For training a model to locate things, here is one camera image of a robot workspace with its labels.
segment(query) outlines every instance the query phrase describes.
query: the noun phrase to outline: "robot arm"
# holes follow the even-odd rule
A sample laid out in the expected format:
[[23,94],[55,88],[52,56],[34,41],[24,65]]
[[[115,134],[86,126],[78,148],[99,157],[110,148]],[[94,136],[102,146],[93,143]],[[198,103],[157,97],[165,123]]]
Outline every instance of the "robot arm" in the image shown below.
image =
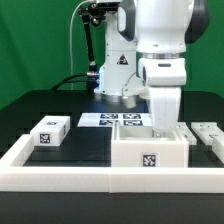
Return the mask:
[[[182,58],[186,51],[185,35],[190,30],[196,2],[199,1],[124,0],[120,4],[118,29],[128,40],[134,39],[135,31],[137,76],[148,89],[149,111],[157,133],[176,127],[181,86],[186,83]],[[130,26],[128,17],[133,14],[135,24]]]

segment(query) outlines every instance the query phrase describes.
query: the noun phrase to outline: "black table surface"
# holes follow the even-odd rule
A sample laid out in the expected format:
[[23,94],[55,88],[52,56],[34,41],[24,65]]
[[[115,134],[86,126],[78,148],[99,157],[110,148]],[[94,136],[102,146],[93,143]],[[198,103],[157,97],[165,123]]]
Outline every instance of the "black table surface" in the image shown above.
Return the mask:
[[[71,130],[58,148],[35,147],[25,166],[110,166],[111,128],[77,128],[82,113],[146,113],[144,102],[127,110],[85,91],[31,91],[0,111],[0,157],[46,115],[68,115]],[[183,92],[179,121],[217,122],[224,130],[224,99]],[[189,167],[223,167],[199,139]],[[223,194],[110,194],[0,192],[0,223],[223,223]]]

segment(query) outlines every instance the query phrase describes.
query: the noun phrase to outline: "green screen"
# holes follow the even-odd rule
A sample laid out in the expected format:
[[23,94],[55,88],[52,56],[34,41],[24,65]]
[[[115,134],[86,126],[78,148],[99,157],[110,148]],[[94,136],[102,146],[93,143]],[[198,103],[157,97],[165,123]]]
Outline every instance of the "green screen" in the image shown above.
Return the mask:
[[[79,0],[0,1],[0,109],[31,90],[51,89],[70,75],[69,26]],[[188,46],[185,90],[224,97],[224,1],[209,0],[210,26]],[[83,24],[75,16],[74,73],[88,70]],[[91,27],[95,59],[104,62],[104,27]],[[83,84],[75,89],[84,89]]]

